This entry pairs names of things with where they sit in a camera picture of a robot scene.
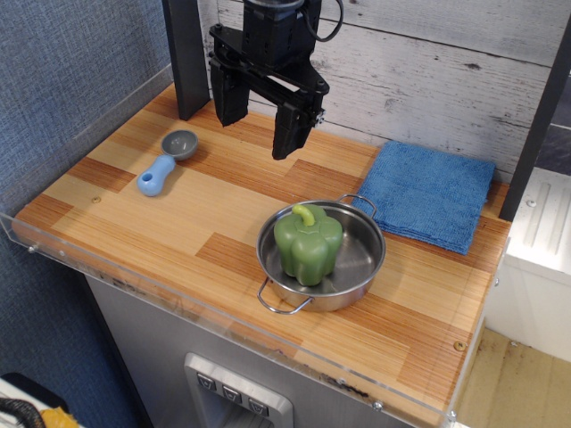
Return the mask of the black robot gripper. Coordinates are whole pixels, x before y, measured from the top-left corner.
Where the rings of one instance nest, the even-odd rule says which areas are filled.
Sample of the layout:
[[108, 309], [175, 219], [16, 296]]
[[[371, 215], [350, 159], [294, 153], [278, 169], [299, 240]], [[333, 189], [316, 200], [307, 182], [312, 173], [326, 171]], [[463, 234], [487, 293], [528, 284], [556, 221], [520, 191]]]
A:
[[272, 148], [284, 160], [303, 148], [322, 121], [329, 86], [310, 63], [318, 36], [320, 1], [245, 1], [243, 27], [210, 28], [211, 89], [223, 127], [248, 114], [251, 92], [277, 106]]

